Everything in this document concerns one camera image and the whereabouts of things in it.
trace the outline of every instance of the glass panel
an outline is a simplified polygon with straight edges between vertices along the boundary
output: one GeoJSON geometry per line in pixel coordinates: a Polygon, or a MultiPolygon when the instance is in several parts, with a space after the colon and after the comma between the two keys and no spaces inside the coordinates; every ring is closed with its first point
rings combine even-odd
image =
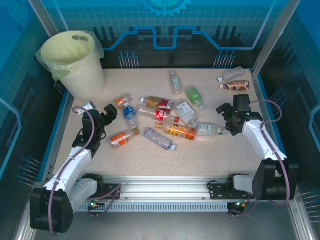
{"type": "Polygon", "coordinates": [[[299,164],[299,188],[320,227],[320,2],[301,1],[261,71],[267,95],[282,103],[277,124],[288,159],[299,164]]]}
{"type": "Polygon", "coordinates": [[[48,35],[28,1],[4,1],[0,22],[0,232],[1,239],[12,239],[39,173],[62,94],[35,58],[48,35]]]}
{"type": "Polygon", "coordinates": [[[60,32],[95,32],[104,68],[251,68],[287,0],[43,2],[60,32]]]}

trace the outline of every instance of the gear logo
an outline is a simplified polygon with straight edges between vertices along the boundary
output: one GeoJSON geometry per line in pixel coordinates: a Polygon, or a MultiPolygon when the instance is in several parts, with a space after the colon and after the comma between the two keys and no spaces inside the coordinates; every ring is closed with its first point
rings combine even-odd
{"type": "Polygon", "coordinates": [[[191,0],[142,0],[144,10],[149,10],[150,14],[155,14],[158,18],[168,15],[173,17],[174,14],[180,14],[180,10],[187,9],[187,4],[191,4],[191,0]]]}

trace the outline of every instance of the white label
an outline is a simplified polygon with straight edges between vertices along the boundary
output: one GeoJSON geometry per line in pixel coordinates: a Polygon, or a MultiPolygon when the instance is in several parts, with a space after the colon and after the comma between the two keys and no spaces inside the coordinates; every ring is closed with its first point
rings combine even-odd
{"type": "Polygon", "coordinates": [[[178,108],[178,110],[180,111],[180,113],[185,117],[189,117],[192,114],[194,114],[195,112],[191,109],[191,107],[188,105],[188,103],[184,102],[182,104],[180,104],[179,106],[176,106],[178,108]]]}
{"type": "Polygon", "coordinates": [[[212,124],[200,124],[199,128],[200,130],[207,130],[207,131],[215,130],[215,126],[213,126],[212,124]]]}
{"type": "Polygon", "coordinates": [[[172,78],[172,81],[173,81],[173,85],[174,85],[174,90],[179,89],[180,88],[179,78],[177,78],[175,76],[174,78],[172,78]]]}

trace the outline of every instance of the beverage bottle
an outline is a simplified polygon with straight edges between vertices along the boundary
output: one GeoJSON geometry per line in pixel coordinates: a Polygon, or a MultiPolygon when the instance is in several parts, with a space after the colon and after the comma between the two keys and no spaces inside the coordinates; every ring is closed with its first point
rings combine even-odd
{"type": "Polygon", "coordinates": [[[140,101],[142,104],[146,104],[150,109],[164,109],[170,113],[173,108],[173,101],[159,97],[146,96],[142,97],[140,101]]]}
{"type": "Polygon", "coordinates": [[[181,94],[182,93],[181,83],[174,70],[170,71],[170,81],[171,81],[173,95],[181,94]]]}
{"type": "Polygon", "coordinates": [[[130,106],[129,102],[126,102],[124,104],[123,116],[128,126],[128,129],[133,132],[139,132],[137,114],[135,112],[135,109],[132,106],[130,106]]]}
{"type": "Polygon", "coordinates": [[[187,86],[185,88],[185,95],[188,97],[190,102],[195,105],[200,110],[206,109],[206,106],[203,104],[203,98],[197,91],[194,86],[187,86]]]}
{"type": "Polygon", "coordinates": [[[173,111],[185,125],[188,125],[191,121],[195,122],[198,119],[198,114],[187,100],[179,100],[174,106],[173,111]]]}
{"type": "Polygon", "coordinates": [[[172,121],[174,123],[179,122],[179,117],[171,116],[167,111],[164,109],[151,109],[147,108],[146,106],[140,104],[136,108],[136,114],[139,116],[147,116],[159,122],[169,122],[172,121]]]}
{"type": "Polygon", "coordinates": [[[157,123],[156,128],[161,129],[165,134],[170,134],[189,140],[194,140],[197,132],[193,127],[180,126],[175,123],[157,123]]]}
{"type": "Polygon", "coordinates": [[[157,144],[158,146],[162,147],[165,150],[174,151],[177,147],[176,144],[173,144],[172,140],[169,138],[161,135],[160,133],[156,132],[155,130],[147,127],[143,134],[146,139],[150,140],[151,142],[157,144]]]}
{"type": "Polygon", "coordinates": [[[225,127],[211,122],[196,122],[193,127],[196,129],[197,136],[213,137],[230,133],[225,127]]]}
{"type": "Polygon", "coordinates": [[[218,83],[230,83],[233,79],[241,77],[243,74],[245,74],[245,70],[241,66],[238,66],[234,69],[225,71],[222,76],[217,78],[217,81],[218,83]]]}
{"type": "Polygon", "coordinates": [[[248,81],[233,81],[230,83],[220,84],[220,89],[227,89],[232,91],[247,91],[249,89],[248,81]]]}
{"type": "Polygon", "coordinates": [[[112,137],[110,137],[110,144],[115,149],[119,148],[123,145],[125,145],[127,142],[131,141],[135,136],[138,136],[140,134],[139,131],[137,131],[137,128],[135,131],[123,131],[120,132],[112,137]]]}
{"type": "Polygon", "coordinates": [[[125,103],[131,102],[131,97],[129,94],[124,93],[122,96],[118,97],[116,100],[114,100],[115,104],[120,108],[123,109],[125,107],[125,103]]]}

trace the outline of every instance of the robotic arm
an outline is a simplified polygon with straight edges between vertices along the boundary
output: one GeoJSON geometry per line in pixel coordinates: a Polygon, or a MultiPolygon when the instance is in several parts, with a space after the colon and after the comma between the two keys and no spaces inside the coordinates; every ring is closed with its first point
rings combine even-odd
{"type": "Polygon", "coordinates": [[[72,158],[88,142],[92,134],[92,123],[87,113],[83,114],[83,128],[72,144],[71,153],[56,175],[43,188],[34,188],[30,195],[30,226],[33,229],[49,230],[48,206],[50,194],[57,181],[58,174],[63,170],[52,201],[52,224],[55,232],[65,233],[71,226],[74,213],[90,196],[101,194],[103,178],[95,174],[85,174],[76,184],[82,170],[90,163],[101,145],[105,126],[117,118],[117,109],[112,105],[104,108],[106,114],[97,110],[89,110],[94,121],[94,135],[89,145],[67,167],[72,158]]]}
{"type": "Polygon", "coordinates": [[[226,129],[233,136],[242,133],[249,139],[253,149],[261,159],[261,164],[255,176],[234,174],[233,187],[237,191],[245,191],[255,196],[257,200],[284,200],[287,188],[282,168],[276,153],[283,161],[289,179],[290,199],[296,192],[298,165],[288,161],[275,142],[270,137],[266,127],[261,125],[263,118],[258,112],[251,112],[249,95],[234,95],[233,106],[225,103],[216,109],[226,120],[226,129]]]}

